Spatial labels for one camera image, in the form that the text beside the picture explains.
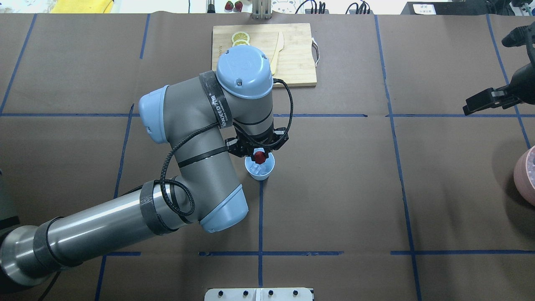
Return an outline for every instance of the cutting board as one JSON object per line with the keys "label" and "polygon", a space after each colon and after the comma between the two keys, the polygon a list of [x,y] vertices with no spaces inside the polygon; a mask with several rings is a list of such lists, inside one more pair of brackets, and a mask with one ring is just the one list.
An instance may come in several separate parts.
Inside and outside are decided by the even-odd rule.
{"label": "cutting board", "polygon": [[284,49],[279,52],[277,72],[273,77],[280,78],[293,87],[316,85],[309,23],[214,26],[212,70],[216,70],[219,56],[232,47],[232,35],[240,31],[248,33],[251,46],[260,49],[270,61],[281,31],[284,35]]}

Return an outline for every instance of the knife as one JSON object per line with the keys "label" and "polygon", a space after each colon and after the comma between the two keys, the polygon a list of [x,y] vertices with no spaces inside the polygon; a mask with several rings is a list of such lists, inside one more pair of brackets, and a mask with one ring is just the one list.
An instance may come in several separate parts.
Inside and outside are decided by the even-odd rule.
{"label": "knife", "polygon": [[275,75],[277,72],[277,63],[279,62],[279,52],[284,48],[284,35],[282,32],[279,32],[279,37],[277,38],[277,45],[275,46],[275,53],[271,59],[269,67],[271,68],[271,75]]}

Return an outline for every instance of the white label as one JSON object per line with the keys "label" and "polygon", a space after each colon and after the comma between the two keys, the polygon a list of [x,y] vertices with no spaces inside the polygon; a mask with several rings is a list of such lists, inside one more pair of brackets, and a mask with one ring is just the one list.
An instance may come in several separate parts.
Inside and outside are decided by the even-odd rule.
{"label": "white label", "polygon": [[433,4],[413,4],[412,7],[416,14],[437,14]]}

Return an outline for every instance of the blue joint cap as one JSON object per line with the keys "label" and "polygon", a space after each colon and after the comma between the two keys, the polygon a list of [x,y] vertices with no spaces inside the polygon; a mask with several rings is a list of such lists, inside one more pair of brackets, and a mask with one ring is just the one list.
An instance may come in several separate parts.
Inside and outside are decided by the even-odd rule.
{"label": "blue joint cap", "polygon": [[234,96],[259,99],[273,88],[268,57],[250,45],[238,45],[221,54],[216,71],[219,84]]}
{"label": "blue joint cap", "polygon": [[169,85],[144,95],[139,100],[139,114],[147,133],[156,143],[165,143],[164,98]]}
{"label": "blue joint cap", "polygon": [[204,231],[214,233],[225,230],[239,223],[249,212],[242,185],[228,195],[212,212],[205,216],[199,224]]}

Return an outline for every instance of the yellow towel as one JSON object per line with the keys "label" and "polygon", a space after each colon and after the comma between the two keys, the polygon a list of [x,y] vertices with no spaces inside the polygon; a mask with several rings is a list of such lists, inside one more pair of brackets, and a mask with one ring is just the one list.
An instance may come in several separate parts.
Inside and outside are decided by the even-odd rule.
{"label": "yellow towel", "polygon": [[52,13],[109,13],[112,0],[58,0]]}

